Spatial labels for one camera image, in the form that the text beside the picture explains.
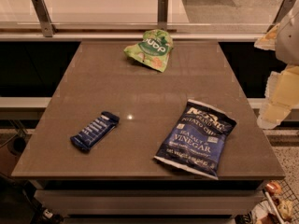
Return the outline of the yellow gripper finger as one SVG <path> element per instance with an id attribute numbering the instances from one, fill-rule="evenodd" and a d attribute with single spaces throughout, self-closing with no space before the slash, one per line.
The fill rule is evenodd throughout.
<path id="1" fill-rule="evenodd" d="M 272 72 L 264 95 L 257 124 L 262 129 L 274 129 L 299 104 L 299 66 L 289 64 L 280 73 Z"/>
<path id="2" fill-rule="evenodd" d="M 278 24 L 271 28 L 265 35 L 258 38 L 254 47 L 263 50 L 276 50 L 276 39 L 278 34 Z"/>

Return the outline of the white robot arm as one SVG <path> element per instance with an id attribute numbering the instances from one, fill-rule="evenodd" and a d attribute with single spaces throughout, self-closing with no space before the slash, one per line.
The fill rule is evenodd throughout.
<path id="1" fill-rule="evenodd" d="M 299 104 L 299 6 L 294 6 L 254 47 L 273 50 L 276 58 L 287 64 L 282 72 L 272 72 L 267 79 L 257 118 L 260 128 L 274 129 Z"/>

